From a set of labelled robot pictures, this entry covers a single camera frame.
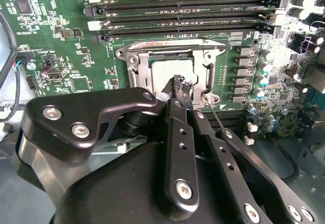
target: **silver screw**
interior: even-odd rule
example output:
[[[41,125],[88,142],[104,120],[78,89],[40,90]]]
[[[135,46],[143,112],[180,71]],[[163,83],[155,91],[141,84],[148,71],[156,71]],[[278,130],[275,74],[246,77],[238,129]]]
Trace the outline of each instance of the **silver screw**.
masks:
[[[310,221],[314,221],[313,216],[309,213],[308,210],[306,210],[304,207],[301,207],[301,212],[303,213],[303,215]]]
[[[71,128],[71,132],[74,136],[84,139],[89,136],[90,130],[89,128],[84,124],[75,124]]]
[[[229,131],[224,131],[224,133],[227,135],[228,138],[232,139],[233,135]]]
[[[204,115],[200,112],[200,111],[197,111],[197,115],[199,118],[203,119],[204,118]]]
[[[249,219],[254,223],[259,223],[259,215],[258,212],[252,207],[250,204],[245,204],[244,209],[246,212],[246,215],[249,217]]]
[[[175,101],[174,104],[175,104],[177,107],[182,108],[182,104],[179,103],[179,101]]]
[[[35,65],[34,62],[27,62],[27,64],[26,64],[26,68],[27,68],[28,70],[30,70],[30,71],[33,71],[33,70],[36,69],[36,65]]]
[[[283,109],[283,110],[281,111],[281,114],[284,115],[284,116],[286,116],[287,114],[289,114],[288,109]]]
[[[148,92],[143,92],[142,94],[143,94],[144,98],[146,98],[147,100],[150,100],[150,101],[152,100],[152,96],[151,96],[150,93],[148,93]]]
[[[49,120],[55,121],[62,117],[62,113],[59,109],[54,107],[47,107],[43,110],[43,116]]]
[[[180,197],[183,199],[190,199],[192,197],[192,189],[191,187],[184,181],[176,182],[176,190]]]
[[[290,211],[291,215],[294,217],[294,219],[296,219],[297,221],[302,220],[301,215],[293,206],[289,205],[289,211]]]

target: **green circuit board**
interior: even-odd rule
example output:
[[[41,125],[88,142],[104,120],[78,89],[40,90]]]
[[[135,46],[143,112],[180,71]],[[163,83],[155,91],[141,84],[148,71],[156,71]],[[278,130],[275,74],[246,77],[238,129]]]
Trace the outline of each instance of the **green circuit board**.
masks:
[[[153,7],[152,1],[164,4]],[[197,4],[180,11],[178,5],[166,6],[167,2]],[[216,57],[213,93],[220,101],[213,105],[214,108],[238,111],[253,103],[261,115],[259,132],[266,130],[266,117],[273,114],[278,120],[279,135],[288,137],[295,131],[298,109],[305,103],[306,95],[294,89],[293,81],[284,70],[299,63],[302,75],[316,56],[307,52],[290,58],[295,54],[288,48],[293,35],[309,31],[308,25],[296,17],[287,15],[277,35],[262,31],[266,23],[256,16],[257,11],[267,14],[277,9],[262,3],[261,0],[0,0],[0,9],[16,33],[18,57],[25,59],[27,53],[33,53],[34,57],[22,62],[21,66],[37,96],[130,87],[126,62],[116,57],[115,52],[134,42],[209,39],[230,46]],[[100,5],[106,5],[111,12],[102,16],[98,13],[85,15],[85,8]],[[282,11],[289,13],[291,8],[289,3]],[[315,7],[314,12],[322,12],[322,9]],[[103,25],[107,18],[109,24]],[[101,22],[100,30],[89,30],[88,22],[92,21]],[[175,31],[175,25],[181,27]],[[256,59],[250,64],[252,70],[246,71],[245,77],[250,78],[241,94],[243,101],[234,102],[236,59],[240,56],[239,48],[246,46],[256,47]],[[264,50],[278,53],[270,62],[273,69],[267,73],[258,68],[265,62],[261,56]],[[259,75],[276,78],[262,88],[266,94],[263,98],[252,93],[261,87],[256,83]],[[282,115],[283,109],[289,114]]]

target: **wire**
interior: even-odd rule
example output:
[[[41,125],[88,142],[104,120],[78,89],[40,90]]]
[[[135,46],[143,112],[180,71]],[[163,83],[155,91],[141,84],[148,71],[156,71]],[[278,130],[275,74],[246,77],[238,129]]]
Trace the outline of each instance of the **wire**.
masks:
[[[15,102],[14,105],[12,106],[12,109],[9,113],[9,115],[6,118],[0,119],[0,122],[5,122],[10,120],[15,113],[17,112],[18,106],[19,106],[19,97],[20,97],[20,73],[18,71],[18,65],[21,63],[21,61],[18,61],[15,64],[15,60],[18,54],[18,47],[17,47],[17,42],[16,42],[16,37],[14,32],[12,31],[9,22],[7,21],[7,19],[4,17],[3,13],[0,11],[0,22],[2,24],[3,29],[5,30],[5,33],[7,35],[8,38],[8,42],[9,42],[9,49],[10,49],[10,53],[9,56],[4,64],[4,66],[2,67],[1,71],[0,71],[0,89],[2,88],[8,74],[9,71],[11,69],[11,67],[14,66],[15,69],[15,76],[16,76],[16,93],[15,93]]]
[[[17,53],[18,53],[18,47],[17,47],[17,42],[16,42],[16,37],[14,32],[12,31],[9,22],[7,21],[7,19],[4,17],[3,13],[0,11],[0,22],[2,24],[2,27],[4,28],[7,38],[8,38],[8,42],[9,42],[9,49],[10,49],[10,53],[9,56],[4,64],[4,66],[2,67],[1,71],[0,71],[0,89],[2,88],[8,74],[9,71],[11,69],[11,67],[13,66],[15,59],[17,57]]]
[[[281,180],[285,183],[289,183],[295,180],[299,176],[299,167],[297,162],[291,157],[288,152],[283,149],[281,145],[278,144],[278,141],[276,139],[272,138],[271,141],[275,144],[275,146],[280,150],[282,155],[292,164],[292,167],[294,168],[294,172],[290,176],[281,178]]]
[[[314,21],[314,22],[312,22],[312,23],[309,25],[309,30],[310,30],[311,32],[314,32],[314,31],[311,30],[311,28],[310,28],[314,23],[322,23],[322,24],[325,24],[325,22],[322,22],[322,21]],[[319,32],[322,32],[324,29],[325,29],[325,27],[322,28],[322,29],[320,29],[320,30],[318,30],[318,31],[316,31],[315,34],[316,34],[316,33],[319,33]]]

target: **dimm slot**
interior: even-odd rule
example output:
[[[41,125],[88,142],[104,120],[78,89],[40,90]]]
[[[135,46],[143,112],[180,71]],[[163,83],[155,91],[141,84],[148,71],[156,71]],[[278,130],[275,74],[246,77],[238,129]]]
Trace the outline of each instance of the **dimm slot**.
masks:
[[[184,13],[227,13],[237,11],[252,11],[267,9],[259,4],[236,4],[236,5],[206,5],[206,6],[186,6],[186,7],[165,7],[165,8],[142,8],[142,9],[125,9],[105,11],[100,10],[100,13],[106,17],[136,17],[136,16],[154,16],[154,15],[171,15]]]
[[[107,25],[103,29],[139,29],[139,28],[168,28],[170,26],[201,26],[201,25],[225,25],[239,23],[262,22],[258,17],[232,17],[232,18],[203,18],[203,19],[181,19],[163,21],[139,21],[139,22],[120,22]]]
[[[242,25],[218,25],[218,26],[201,26],[201,27],[174,27],[161,30],[159,28],[153,29],[138,29],[135,33],[131,30],[114,30],[106,34],[92,35],[91,40],[93,43],[100,43],[103,41],[109,41],[111,39],[118,38],[129,38],[129,37],[172,37],[173,35],[191,35],[198,34],[215,34],[215,33],[225,33],[230,34],[232,32],[251,32],[263,27],[265,24],[242,24]]]

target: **electrolytic capacitor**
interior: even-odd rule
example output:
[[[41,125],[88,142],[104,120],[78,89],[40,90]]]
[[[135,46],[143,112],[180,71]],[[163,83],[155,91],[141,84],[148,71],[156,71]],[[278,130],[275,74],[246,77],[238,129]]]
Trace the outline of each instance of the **electrolytic capacitor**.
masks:
[[[267,64],[266,62],[262,62],[258,66],[259,69],[261,69],[263,72],[268,73],[272,70],[272,65]]]
[[[257,83],[259,83],[261,86],[266,86],[269,83],[269,80],[264,77],[263,75],[259,75],[256,77]]]
[[[49,74],[49,72],[51,71],[51,66],[47,66],[47,67],[45,67],[42,71],[41,71],[41,76],[43,77],[43,78],[46,78],[47,77],[47,75]]]
[[[261,99],[261,98],[263,98],[265,96],[265,93],[260,88],[256,88],[253,91],[253,94],[256,95],[256,97],[259,98],[259,99]]]
[[[262,52],[262,57],[263,57],[265,60],[270,61],[270,60],[274,60],[275,54],[274,54],[274,52],[271,52],[271,51],[269,51],[269,50],[264,50],[264,51]]]
[[[314,43],[309,43],[307,50],[317,54],[320,51],[320,47]]]
[[[274,126],[275,123],[276,123],[276,119],[274,118],[273,115],[269,115],[266,120],[268,121],[268,123],[271,125],[271,126]]]
[[[310,41],[315,43],[316,45],[321,45],[324,42],[324,38],[318,35],[309,35],[311,38]]]
[[[291,77],[291,78],[293,78],[293,79],[298,79],[298,77],[299,77],[299,75],[298,75],[297,73],[295,73],[295,72],[294,72],[293,70],[291,70],[291,69],[287,69],[287,70],[285,70],[284,73],[285,73],[287,76],[289,76],[289,77]]]
[[[256,110],[256,108],[254,107],[253,104],[249,104],[249,105],[247,106],[247,111],[248,111],[250,114],[254,114],[254,113],[257,112],[257,110]]]
[[[301,8],[291,8],[289,12],[293,17],[296,17],[299,20],[305,20],[310,14],[308,10]]]
[[[308,87],[301,83],[295,83],[295,88],[300,92],[300,93],[306,93],[308,91]]]
[[[292,0],[292,4],[295,6],[311,8],[315,5],[316,0]]]

